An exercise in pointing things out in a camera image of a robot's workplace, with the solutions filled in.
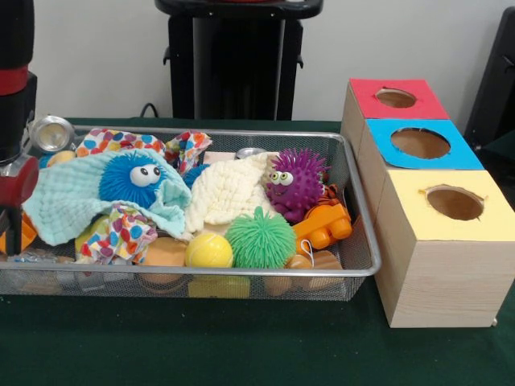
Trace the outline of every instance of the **metal basket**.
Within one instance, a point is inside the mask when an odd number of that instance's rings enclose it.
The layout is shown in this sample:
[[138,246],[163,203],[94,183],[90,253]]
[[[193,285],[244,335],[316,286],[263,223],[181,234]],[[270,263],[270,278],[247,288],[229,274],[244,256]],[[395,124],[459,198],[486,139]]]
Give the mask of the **metal basket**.
[[[76,128],[77,141],[92,127]],[[164,142],[181,129],[130,128]],[[327,158],[330,182],[344,189],[353,220],[352,235],[331,247],[344,270],[201,269],[122,265],[0,263],[0,294],[53,294],[106,297],[252,298],[348,301],[363,280],[381,266],[373,224],[348,142],[333,133],[285,133],[205,130],[211,151],[236,152],[245,147],[268,151],[309,147]],[[74,257],[73,243],[33,248]]]

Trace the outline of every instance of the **black stand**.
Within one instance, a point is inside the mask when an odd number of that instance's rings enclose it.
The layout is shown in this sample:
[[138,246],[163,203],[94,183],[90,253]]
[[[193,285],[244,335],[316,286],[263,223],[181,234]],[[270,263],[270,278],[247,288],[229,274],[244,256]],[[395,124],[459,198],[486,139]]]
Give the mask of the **black stand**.
[[290,120],[301,18],[323,0],[227,3],[155,0],[169,14],[174,117]]

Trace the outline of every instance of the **orange toy block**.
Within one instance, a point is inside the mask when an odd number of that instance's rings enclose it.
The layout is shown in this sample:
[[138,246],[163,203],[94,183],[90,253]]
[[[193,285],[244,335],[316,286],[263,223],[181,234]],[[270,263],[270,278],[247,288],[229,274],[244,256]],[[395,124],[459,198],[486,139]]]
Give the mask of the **orange toy block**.
[[314,249],[324,249],[352,233],[351,218],[341,203],[311,209],[307,218],[294,225],[293,229],[297,234],[297,253],[304,256],[306,253],[301,248],[303,240],[308,240]]

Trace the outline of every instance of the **metal lid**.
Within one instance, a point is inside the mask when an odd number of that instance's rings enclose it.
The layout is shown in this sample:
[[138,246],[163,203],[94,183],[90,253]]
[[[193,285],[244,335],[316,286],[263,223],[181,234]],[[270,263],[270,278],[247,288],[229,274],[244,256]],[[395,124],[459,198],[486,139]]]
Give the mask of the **metal lid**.
[[236,159],[243,159],[243,158],[250,157],[251,155],[261,154],[261,153],[265,153],[265,152],[266,152],[265,149],[261,149],[259,147],[246,147],[244,149],[239,149],[236,152]]
[[49,115],[33,124],[30,136],[32,145],[38,150],[57,153],[70,147],[75,139],[75,130],[65,119]]

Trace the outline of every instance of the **light blue cloth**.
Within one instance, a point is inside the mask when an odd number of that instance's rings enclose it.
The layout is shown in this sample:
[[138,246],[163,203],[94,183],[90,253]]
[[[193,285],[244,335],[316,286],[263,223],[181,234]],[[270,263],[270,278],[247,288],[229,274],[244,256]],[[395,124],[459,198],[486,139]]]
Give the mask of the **light blue cloth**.
[[[167,178],[156,192],[156,201],[149,209],[125,201],[102,201],[99,185],[105,166],[114,157],[141,154],[153,158]],[[63,244],[78,237],[93,218],[108,211],[113,203],[123,203],[138,209],[145,217],[173,237],[179,237],[185,228],[184,208],[192,193],[165,159],[154,150],[136,149],[109,151],[54,165],[39,171],[39,180],[32,194],[23,204],[39,237],[49,245]]]

